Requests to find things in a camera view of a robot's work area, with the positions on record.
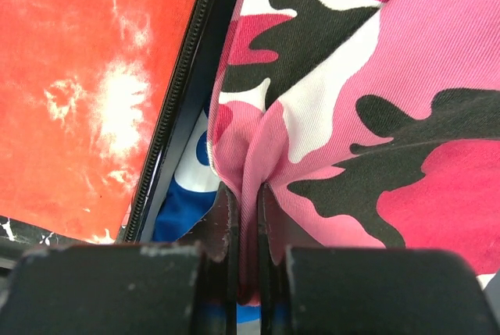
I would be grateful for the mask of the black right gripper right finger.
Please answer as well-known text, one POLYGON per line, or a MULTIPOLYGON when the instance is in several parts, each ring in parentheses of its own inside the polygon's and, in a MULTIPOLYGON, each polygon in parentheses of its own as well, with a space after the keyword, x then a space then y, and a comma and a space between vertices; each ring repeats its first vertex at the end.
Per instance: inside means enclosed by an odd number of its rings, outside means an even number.
POLYGON ((264 334, 496 334, 495 308, 458 255, 327 248, 279 206, 257 200, 264 334))

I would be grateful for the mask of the orange tie-dye shirt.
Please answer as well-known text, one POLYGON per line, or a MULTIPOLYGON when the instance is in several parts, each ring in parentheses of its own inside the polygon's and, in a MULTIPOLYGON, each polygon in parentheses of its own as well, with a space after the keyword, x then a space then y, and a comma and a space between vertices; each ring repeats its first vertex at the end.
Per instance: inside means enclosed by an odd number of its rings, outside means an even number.
POLYGON ((195 0, 1 0, 1 238, 110 244, 195 0))

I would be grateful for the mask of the pink camouflage shirt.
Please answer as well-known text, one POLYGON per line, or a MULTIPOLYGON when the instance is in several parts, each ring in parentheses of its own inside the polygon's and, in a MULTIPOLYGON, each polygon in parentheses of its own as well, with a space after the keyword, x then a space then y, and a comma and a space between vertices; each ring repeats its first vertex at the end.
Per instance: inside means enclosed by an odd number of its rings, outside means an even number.
POLYGON ((499 272, 499 0, 237 0, 209 163, 241 209, 238 299, 257 305, 257 197, 328 247, 440 248, 499 272))

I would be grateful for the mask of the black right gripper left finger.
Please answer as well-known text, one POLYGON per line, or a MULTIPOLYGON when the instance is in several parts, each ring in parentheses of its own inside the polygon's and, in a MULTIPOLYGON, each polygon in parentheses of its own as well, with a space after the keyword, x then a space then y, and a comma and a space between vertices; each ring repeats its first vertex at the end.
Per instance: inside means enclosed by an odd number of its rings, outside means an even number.
POLYGON ((27 252, 1 291, 2 333, 236 333, 237 206, 220 186, 212 208, 172 244, 27 252))

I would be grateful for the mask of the blue shirt white letters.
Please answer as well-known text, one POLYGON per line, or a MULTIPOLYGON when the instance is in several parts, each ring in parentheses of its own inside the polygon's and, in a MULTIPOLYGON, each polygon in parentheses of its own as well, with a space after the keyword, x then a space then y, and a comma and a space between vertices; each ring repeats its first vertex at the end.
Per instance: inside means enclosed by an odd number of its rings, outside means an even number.
POLYGON ((152 239, 174 242, 210 210, 220 184, 209 167, 207 152, 209 103, 205 103, 155 220, 152 239))

